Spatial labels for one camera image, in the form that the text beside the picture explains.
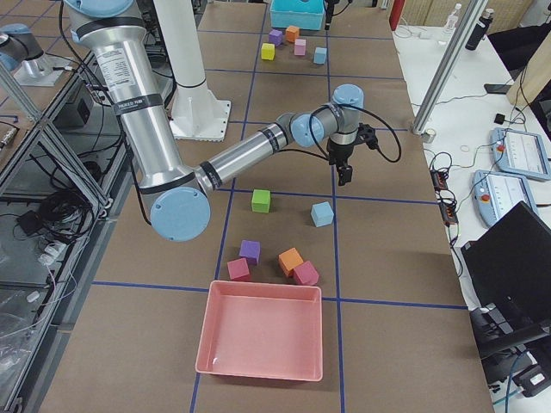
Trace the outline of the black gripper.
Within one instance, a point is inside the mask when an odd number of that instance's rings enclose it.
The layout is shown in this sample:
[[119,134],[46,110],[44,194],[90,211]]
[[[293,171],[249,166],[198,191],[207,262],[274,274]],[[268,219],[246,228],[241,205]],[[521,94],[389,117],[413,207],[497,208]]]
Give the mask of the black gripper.
[[334,13],[334,1],[333,0],[325,0],[325,20],[327,23],[325,24],[325,30],[329,30],[331,27],[331,23],[329,22],[333,16]]
[[340,145],[337,143],[328,143],[327,152],[329,165],[336,166],[338,169],[338,185],[344,186],[352,181],[353,168],[349,164],[349,158],[354,151],[353,144]]

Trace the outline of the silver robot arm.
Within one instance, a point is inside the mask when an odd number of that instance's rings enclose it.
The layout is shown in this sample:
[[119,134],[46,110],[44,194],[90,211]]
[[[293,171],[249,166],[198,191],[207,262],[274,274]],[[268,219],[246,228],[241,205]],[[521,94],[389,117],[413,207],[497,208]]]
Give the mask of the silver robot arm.
[[283,114],[199,166],[187,166],[176,140],[223,138],[231,104],[218,100],[207,86],[190,2],[157,1],[154,7],[176,81],[171,110],[164,107],[145,51],[138,4],[66,3],[73,37],[95,54],[115,114],[127,131],[142,172],[139,193],[161,237],[183,242],[199,236],[211,216],[207,193],[291,143],[308,147],[326,142],[330,163],[350,181],[347,161],[364,102],[362,89],[354,84],[337,87],[331,99],[311,113]]

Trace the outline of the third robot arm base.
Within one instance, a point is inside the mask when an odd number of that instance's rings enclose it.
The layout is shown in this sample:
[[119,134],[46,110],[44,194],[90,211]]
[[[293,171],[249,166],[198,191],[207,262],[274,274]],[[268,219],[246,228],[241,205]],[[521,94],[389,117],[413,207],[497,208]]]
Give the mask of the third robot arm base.
[[1,27],[1,64],[15,73],[21,86],[53,87],[60,77],[29,27],[22,23]]

